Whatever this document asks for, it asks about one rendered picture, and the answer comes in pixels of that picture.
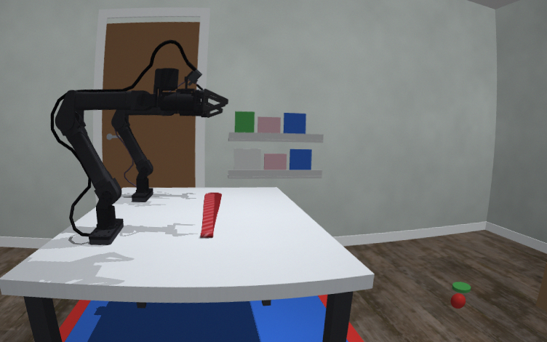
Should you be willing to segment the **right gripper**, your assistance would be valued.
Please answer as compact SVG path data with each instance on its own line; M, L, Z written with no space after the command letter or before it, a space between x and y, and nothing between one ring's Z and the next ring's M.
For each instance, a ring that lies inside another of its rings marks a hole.
M193 106L194 106L194 113L199 113L199 112L208 113L210 111L214 111L216 109L222 108L228 104L227 98L222 97L210 90L204 89L204 91L200 91L199 93L199 90L195 90L194 88L187 89L188 77L193 72L194 71L190 72L189 75L185 76L184 78L186 92L177 92L176 103L177 103L178 111L193 111ZM196 99L196 96L197 96L197 99ZM208 98L211 100L217 101L219 103L209 107ZM202 114L205 114L205 113L202 113Z

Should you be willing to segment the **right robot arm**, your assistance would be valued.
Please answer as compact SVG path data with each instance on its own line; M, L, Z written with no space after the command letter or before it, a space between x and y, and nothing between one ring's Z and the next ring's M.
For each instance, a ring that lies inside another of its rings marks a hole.
M81 163L95 187L99 201L96 205L97 227L89 239L109 240L124 222L116 218L114 204L121 197L121 187L105 168L91 143L84 123L84 110L150 110L160 107L161 111L176 111L176 92L179 70L157 68L153 94L144 90L123 92L78 92L67 91L55 117L56 127L73 146ZM158 89L160 97L158 96ZM76 107L76 108L75 108ZM65 131L65 132L63 132ZM109 206L110 205L110 206ZM118 225L117 225L118 224Z

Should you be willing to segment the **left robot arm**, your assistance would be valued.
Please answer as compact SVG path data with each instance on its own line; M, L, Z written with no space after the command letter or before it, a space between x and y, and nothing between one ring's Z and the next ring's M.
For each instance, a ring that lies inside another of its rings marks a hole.
M172 116L176 114L176 111L161 111L160 107L152 108L148 111L133 111L133 110L116 110L111 124L114 127L115 131L119 133L122 140L124 141L127 149L129 150L134 163L136 164L136 169L139 172L136 178L137 190L132 195L132 198L146 198L153 190L149 188L148 178L153 172L153 165L150 160L148 160L145 154L142 152L140 146L138 145L134 135L132 134L130 124L129 124L129 115L161 115L161 116Z

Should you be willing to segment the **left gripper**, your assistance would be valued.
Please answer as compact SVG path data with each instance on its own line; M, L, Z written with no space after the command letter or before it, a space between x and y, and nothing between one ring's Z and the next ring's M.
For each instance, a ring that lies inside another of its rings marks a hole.
M208 106L213 106L213 104L211 103L208 103ZM214 113L205 113L205 114L201 114L201 113L194 113L193 111L190 111L190 116L200 116L200 117L207 117L207 118L210 118L211 116L215 116L217 114L221 114L223 112L223 109L222 108L219 108L219 109L216 109L218 111L214 112Z

